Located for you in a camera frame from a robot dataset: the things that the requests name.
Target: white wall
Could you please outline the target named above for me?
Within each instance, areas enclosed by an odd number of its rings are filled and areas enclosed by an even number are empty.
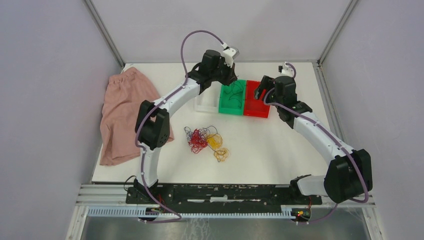
[[[362,0],[324,62],[347,142],[371,154],[387,239],[423,239],[424,1]]]
[[[0,2],[0,239],[64,239],[119,67],[82,0]]]
[[[204,29],[240,50],[238,61],[317,60],[350,0],[93,0],[127,63],[179,62],[183,38]],[[185,57],[219,44],[194,35]]]

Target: gray floor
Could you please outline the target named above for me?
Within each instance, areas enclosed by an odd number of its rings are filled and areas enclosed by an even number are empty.
[[[328,209],[312,210],[312,219]],[[367,240],[370,239],[360,208],[338,209],[329,219],[296,226],[287,219],[187,219],[144,224],[129,217],[88,217],[85,240]]]

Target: pink cloth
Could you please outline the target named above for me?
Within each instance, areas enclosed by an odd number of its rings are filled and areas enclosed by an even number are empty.
[[[100,123],[103,149],[100,165],[118,165],[140,156],[136,147],[136,120],[140,104],[160,98],[152,82],[135,67],[109,78]],[[172,129],[168,142],[174,140]]]

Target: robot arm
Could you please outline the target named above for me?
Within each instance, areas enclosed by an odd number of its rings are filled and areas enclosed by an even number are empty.
[[[290,65],[279,66],[281,75],[276,78],[263,76],[254,96],[260,99],[264,95],[264,103],[275,105],[280,119],[305,137],[328,165],[325,176],[300,176],[290,182],[291,187],[304,196],[329,196],[335,203],[363,194],[365,188],[370,191],[373,188],[370,155],[340,140],[321,124],[306,103],[297,99],[296,72]]]
[[[135,126],[136,145],[141,151],[141,171],[134,182],[134,186],[141,192],[144,191],[144,186],[151,188],[158,182],[159,153],[170,136],[172,115],[190,99],[209,88],[212,82],[217,81],[228,86],[237,80],[234,58],[239,51],[228,47],[226,43],[222,47],[222,54],[207,50],[202,61],[195,65],[187,74],[186,80],[173,91],[153,102],[145,100],[141,103]]]

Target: table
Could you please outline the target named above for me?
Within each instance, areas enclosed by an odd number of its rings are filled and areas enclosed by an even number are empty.
[[[236,63],[239,79],[260,81],[263,75],[276,77],[278,62]],[[329,126],[318,81],[311,62],[293,63],[297,70],[297,97],[307,103],[325,126]],[[191,69],[194,63],[188,63]],[[181,63],[128,63],[145,74],[161,95],[184,80]],[[170,120],[175,140],[162,147],[158,179],[161,183],[288,184],[297,176],[325,175],[327,165],[320,154],[300,134],[278,117],[271,107],[269,117],[257,118],[198,112],[194,100],[182,106]],[[230,155],[217,162],[211,149],[199,154],[190,151],[184,127],[192,130],[214,125]],[[140,169],[140,158],[116,166],[101,166],[100,156],[92,182],[124,182]]]

